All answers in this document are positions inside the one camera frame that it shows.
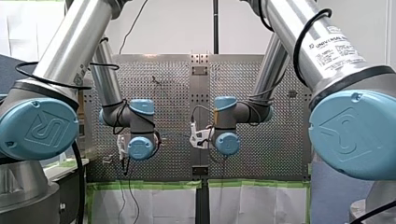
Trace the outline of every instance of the robotic arm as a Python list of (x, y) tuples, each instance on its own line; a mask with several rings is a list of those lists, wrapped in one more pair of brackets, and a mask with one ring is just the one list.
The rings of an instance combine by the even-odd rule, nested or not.
[(275, 33), (249, 101), (216, 98), (211, 144), (232, 155), (239, 149), (236, 123), (271, 118), (268, 103), (289, 55), (298, 78), (313, 92), (309, 136), (320, 157), (355, 178), (396, 179), (393, 69), (366, 62), (331, 24), (332, 12), (319, 11), (312, 0), (247, 1)]
[[(96, 64), (111, 63), (108, 44), (101, 38), (125, 2), (73, 3), (33, 78), (17, 81), (0, 106), (1, 157), (38, 161), (70, 148), (78, 136), (77, 90), (84, 89), (82, 80), (93, 56)], [(131, 127), (129, 155), (134, 160), (148, 158), (159, 141), (154, 134), (153, 102), (137, 99), (127, 104), (112, 69), (93, 66), (92, 75), (103, 105), (103, 123)]]

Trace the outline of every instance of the black cable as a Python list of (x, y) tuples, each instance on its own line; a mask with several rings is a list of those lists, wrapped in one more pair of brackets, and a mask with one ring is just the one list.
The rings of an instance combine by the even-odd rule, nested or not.
[(119, 111), (117, 111), (116, 122), (113, 125), (113, 134), (120, 134), (125, 129), (125, 127), (122, 127), (119, 131), (116, 132), (117, 127), (121, 126), (120, 118), (122, 116), (122, 112), (125, 109), (125, 107), (128, 105), (126, 99), (123, 99), (122, 101), (124, 102), (124, 105), (119, 108)]
[(93, 66), (102, 66), (102, 67), (110, 67), (114, 71), (117, 71), (120, 69), (120, 66), (114, 63), (90, 63), (90, 65)]
[(84, 221), (84, 208), (85, 208), (84, 167), (82, 165), (82, 159), (81, 159), (81, 155), (79, 154), (78, 145), (76, 141), (73, 143), (72, 148), (76, 157), (77, 170), (78, 170), (78, 188), (79, 188), (78, 214), (76, 218), (76, 224), (82, 224)]
[(118, 223), (119, 223), (119, 224), (120, 224), (121, 213), (122, 213), (123, 209), (125, 208), (125, 204), (126, 204), (125, 195), (124, 195), (124, 193), (123, 193), (122, 181), (121, 181), (121, 180), (120, 180), (120, 190), (121, 190), (121, 197), (122, 197), (122, 207), (121, 207), (121, 210), (119, 211), (119, 217), (118, 217)]
[[(46, 79), (46, 78), (43, 78), (43, 77), (37, 77), (37, 76), (35, 76), (33, 74), (30, 74), (30, 73), (28, 73), (28, 72), (26, 72), (26, 71), (21, 69), (24, 66), (37, 65), (37, 64), (38, 64), (38, 62), (18, 63), (15, 66), (15, 70), (17, 70), (17, 72), (21, 73), (22, 75), (24, 75), (26, 77), (34, 78), (34, 79), (36, 79), (36, 80), (38, 80), (40, 82), (43, 82), (45, 84), (51, 84), (51, 85), (55, 85), (55, 86), (66, 87), (66, 88), (75, 89), (75, 90), (79, 90), (79, 91), (86, 91), (86, 90), (92, 89), (92, 87), (72, 86), (72, 85), (67, 85), (67, 84), (63, 84), (63, 83), (60, 83), (60, 82), (55, 82), (55, 81), (52, 81), (52, 80), (49, 80), (49, 79)], [(120, 67), (118, 65), (114, 64), (114, 63), (90, 63), (90, 65), (111, 67), (111, 69), (113, 69), (115, 71), (120, 69)]]
[(299, 37), (297, 38), (296, 45), (294, 47), (294, 52), (293, 52), (293, 65), (294, 65), (294, 72), (297, 76), (297, 78), (303, 83), (305, 86), (306, 82), (301, 75), (301, 70), (300, 70), (300, 63), (299, 63), (299, 56), (300, 56), (300, 50), (301, 46), (303, 44), (304, 38), (306, 34), (308, 34), (309, 30), (311, 27), (314, 25), (314, 23), (318, 20), (320, 20), (323, 17), (331, 17), (332, 16), (332, 10), (329, 8), (322, 9), (320, 12), (318, 12), (317, 15), (315, 15), (313, 18), (311, 18), (306, 25), (304, 26), (304, 29), (301, 31)]
[(393, 201), (391, 203), (387, 203), (385, 205), (382, 205), (381, 207), (376, 208), (375, 210), (361, 216), (358, 217), (357, 219), (355, 219), (354, 221), (352, 221), (350, 224), (361, 224), (364, 220), (373, 217), (375, 215), (378, 215), (382, 212), (385, 212), (387, 210), (389, 210), (390, 208), (396, 207), (396, 201)]
[(254, 98), (255, 98), (255, 97), (263, 96), (264, 94), (273, 91), (277, 86), (280, 85), (280, 83), (282, 82), (282, 80), (283, 80), (283, 78), (285, 77), (285, 75), (286, 75), (286, 72), (283, 73), (283, 75), (277, 80), (277, 82), (274, 84), (274, 86), (271, 87), (270, 89), (268, 89), (268, 90), (266, 90), (266, 91), (262, 91), (262, 92), (260, 92), (260, 93), (255, 94), (255, 95), (249, 95), (249, 100), (252, 100), (252, 101), (269, 102), (268, 104), (271, 104), (271, 102), (274, 100), (273, 98), (268, 99), (268, 100), (257, 100), (257, 99), (254, 99)]
[(194, 114), (195, 114), (195, 110), (196, 109), (198, 109), (198, 108), (202, 108), (202, 109), (204, 109), (204, 110), (206, 110), (207, 112), (212, 112), (209, 108), (207, 108), (206, 106), (203, 106), (203, 105), (196, 105), (195, 107), (194, 107), (194, 109), (192, 110), (192, 112), (191, 112), (191, 122), (194, 122), (195, 121), (195, 119), (194, 119)]
[(262, 0), (259, 0), (259, 15), (260, 20), (262, 20), (262, 24), (267, 28), (269, 31), (273, 32), (274, 29), (265, 21), (264, 15), (262, 14)]
[(132, 178), (132, 172), (134, 171), (134, 165), (132, 167), (131, 173), (129, 173), (129, 179), (128, 179), (128, 187), (129, 187), (129, 193), (131, 194), (131, 197), (134, 199), (134, 204), (137, 207), (137, 215), (136, 215), (136, 219), (134, 220), (134, 224), (136, 224), (137, 220), (140, 217), (140, 206), (139, 203), (137, 202), (137, 199), (134, 197), (134, 195), (132, 194), (132, 190), (131, 190), (131, 178)]
[(140, 8), (139, 13), (137, 13), (136, 18), (134, 19), (134, 23), (132, 24), (132, 26), (131, 26), (131, 28), (129, 29), (128, 33), (125, 35), (124, 40), (123, 40), (123, 42), (122, 42), (122, 45), (121, 45), (121, 47), (120, 47), (120, 52), (119, 52), (119, 54), (122, 54), (122, 49), (123, 49), (123, 47), (125, 46), (126, 39), (128, 38), (128, 35), (130, 35), (131, 32), (132, 32), (132, 30), (134, 29), (134, 25), (136, 24), (137, 20), (139, 19), (140, 14), (142, 13), (143, 8), (145, 7), (145, 5), (146, 5), (147, 2), (148, 2), (148, 0), (145, 0), (145, 2), (143, 3), (142, 7)]
[(33, 74), (30, 74), (24, 70), (22, 70), (21, 68), (24, 66), (28, 66), (28, 65), (37, 65), (38, 62), (31, 62), (31, 63), (19, 63), (15, 66), (15, 70), (17, 70), (17, 72), (21, 73), (22, 75), (26, 76), (26, 77), (31, 77), (34, 78), (42, 83), (45, 84), (51, 84), (51, 85), (55, 85), (55, 86), (60, 86), (60, 87), (66, 87), (66, 88), (70, 88), (70, 89), (75, 89), (75, 90), (80, 90), (80, 91), (86, 91), (86, 90), (90, 90), (92, 87), (80, 87), (80, 86), (71, 86), (71, 85), (67, 85), (67, 84), (63, 84), (60, 82), (55, 82), (43, 77), (37, 77)]
[(212, 155), (212, 150), (210, 150), (210, 143), (211, 143), (210, 134), (212, 134), (212, 130), (213, 130), (213, 127), (214, 127), (214, 126), (215, 126), (215, 124), (212, 124), (212, 126), (209, 126), (210, 131), (209, 131), (209, 136), (207, 137), (207, 151), (209, 152), (209, 158), (210, 158), (210, 160), (212, 160), (213, 162), (218, 163), (218, 164), (223, 164), (223, 163), (227, 160), (228, 157), (224, 157), (223, 161), (218, 161), (218, 160), (216, 160), (216, 158)]
[(163, 140), (161, 139), (160, 133), (157, 131), (154, 131), (155, 136), (157, 136), (157, 148), (155, 149), (155, 151), (151, 154), (151, 156), (148, 157), (148, 160), (153, 158), (157, 152), (160, 150), (161, 144), (163, 143)]

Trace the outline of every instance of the metal bar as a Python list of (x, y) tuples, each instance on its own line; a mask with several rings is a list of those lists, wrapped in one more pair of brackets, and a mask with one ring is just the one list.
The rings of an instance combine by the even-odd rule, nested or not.
[(70, 85), (82, 79), (112, 16), (105, 0), (77, 0), (52, 38), (34, 75)]
[[(286, 51), (292, 56), (301, 31), (319, 10), (313, 0), (265, 0), (262, 1), (262, 13), (270, 21)], [(323, 64), (318, 61), (318, 55), (314, 51), (315, 45), (312, 44), (321, 41), (321, 38), (326, 41), (326, 38), (334, 34), (342, 35), (328, 17), (323, 17), (315, 22), (304, 38), (299, 62), (303, 78), (311, 91), (323, 89), (334, 81), (368, 67), (366, 61), (358, 60), (346, 63), (347, 66), (341, 65), (325, 70)]]
[[(112, 64), (111, 49), (106, 40), (101, 41), (93, 57), (95, 63)], [(122, 93), (114, 69), (94, 65), (92, 77), (98, 90), (99, 100), (102, 105), (114, 105), (122, 101)]]
[(265, 91), (268, 92), (253, 98), (260, 100), (271, 99), (274, 95), (274, 90), (271, 89), (278, 82), (279, 78), (285, 73), (288, 64), (288, 53), (286, 52), (285, 48), (283, 48), (282, 43), (280, 43), (277, 35), (273, 34), (268, 49), (265, 53), (265, 57), (262, 60), (260, 74), (256, 79), (253, 95), (258, 95)]
[(213, 0), (214, 54), (219, 54), (219, 0)]

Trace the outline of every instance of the metal stand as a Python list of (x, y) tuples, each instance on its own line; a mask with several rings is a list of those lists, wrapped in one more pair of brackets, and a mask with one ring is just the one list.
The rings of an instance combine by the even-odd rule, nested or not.
[(0, 223), (60, 223), (59, 186), (39, 161), (0, 165)]
[[(366, 200), (354, 202), (350, 207), (350, 220), (361, 217), (395, 199), (396, 181), (375, 181)], [(396, 208), (389, 209), (367, 219), (365, 224), (396, 224)]]

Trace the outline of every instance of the perforated metal panel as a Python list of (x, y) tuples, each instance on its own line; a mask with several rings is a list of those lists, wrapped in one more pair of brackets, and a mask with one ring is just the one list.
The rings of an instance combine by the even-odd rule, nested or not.
[[(124, 55), (116, 56), (114, 61), (120, 66), (117, 74), (124, 98), (154, 100), (156, 130), (163, 138), (155, 157), (149, 161), (131, 162), (130, 166), (134, 169), (131, 177), (161, 181), (191, 180), (188, 125), (190, 55)], [(118, 161), (117, 136), (112, 134), (112, 128), (98, 121), (101, 105), (96, 89), (92, 90), (92, 101), (87, 103), (92, 104), (92, 139), (97, 153), (96, 160), (88, 168), (87, 177), (90, 182), (123, 179)], [(103, 158), (109, 155), (113, 155), (112, 162), (103, 162)]]
[[(131, 164), (134, 167), (132, 178), (172, 181), (191, 180), (191, 167), (197, 161), (207, 165), (204, 163), (207, 160), (192, 156), (197, 155), (195, 152), (200, 149), (190, 147), (191, 100), (196, 100), (191, 98), (191, 86), (198, 88), (194, 90), (195, 94), (209, 94), (211, 104), (216, 96), (221, 95), (235, 95), (239, 100), (246, 100), (254, 87), (262, 56), (209, 56), (209, 88), (191, 82), (194, 62), (190, 55), (124, 55), (116, 56), (114, 60), (120, 65), (118, 78), (123, 96), (128, 100), (154, 100), (155, 122), (163, 137), (163, 146), (154, 158)], [(153, 82), (153, 77), (160, 84)], [(290, 91), (297, 91), (297, 96), (290, 98)], [(86, 94), (88, 114), (85, 129), (89, 132), (86, 145), (93, 144), (96, 154), (96, 160), (91, 162), (87, 170), (88, 180), (100, 182), (123, 179), (118, 161), (117, 136), (112, 134), (112, 128), (98, 121), (101, 105), (96, 89)], [(240, 152), (230, 157), (225, 166), (210, 162), (208, 178), (305, 180), (308, 177), (310, 145), (306, 130), (309, 94), (295, 78), (291, 66), (277, 88), (275, 98), (275, 115), (271, 121), (259, 127), (238, 125), (237, 131), (242, 140)], [(212, 123), (211, 120), (197, 121), (204, 125)], [(213, 154), (221, 160), (215, 150)], [(109, 155), (113, 156), (112, 160), (108, 159)]]
[[(246, 100), (254, 88), (262, 56), (212, 55), (209, 61), (212, 109), (217, 96), (234, 95), (238, 100)], [(290, 91), (297, 91), (297, 96), (290, 98)], [(210, 162), (209, 178), (307, 178), (310, 150), (304, 143), (307, 140), (304, 124), (308, 114), (307, 98), (309, 94), (290, 65), (276, 89), (273, 118), (258, 127), (238, 124), (240, 152), (228, 158), (225, 165)], [(222, 161), (216, 150), (212, 154)]]

